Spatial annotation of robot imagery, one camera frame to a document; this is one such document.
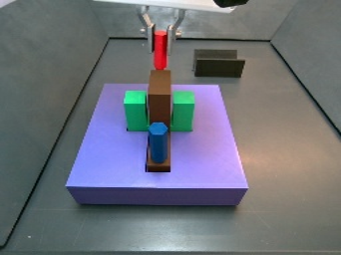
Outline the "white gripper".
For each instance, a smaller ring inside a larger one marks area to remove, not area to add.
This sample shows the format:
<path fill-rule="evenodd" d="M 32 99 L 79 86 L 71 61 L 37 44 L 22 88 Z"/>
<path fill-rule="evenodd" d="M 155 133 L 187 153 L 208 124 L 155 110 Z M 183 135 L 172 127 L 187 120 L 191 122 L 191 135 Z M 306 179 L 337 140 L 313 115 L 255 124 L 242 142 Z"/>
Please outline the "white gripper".
<path fill-rule="evenodd" d="M 174 8 L 174 22 L 167 27 L 167 54 L 171 54 L 171 45 L 180 37 L 179 25 L 184 18 L 183 10 L 206 11 L 214 13 L 230 13 L 235 7 L 219 7 L 212 0 L 95 0 L 97 2 L 120 3 L 129 5 L 141 5 L 139 9 L 139 18 L 143 24 L 143 34 L 148 40 L 148 51 L 154 51 L 154 32 L 155 23 L 151 20 L 148 6 Z"/>

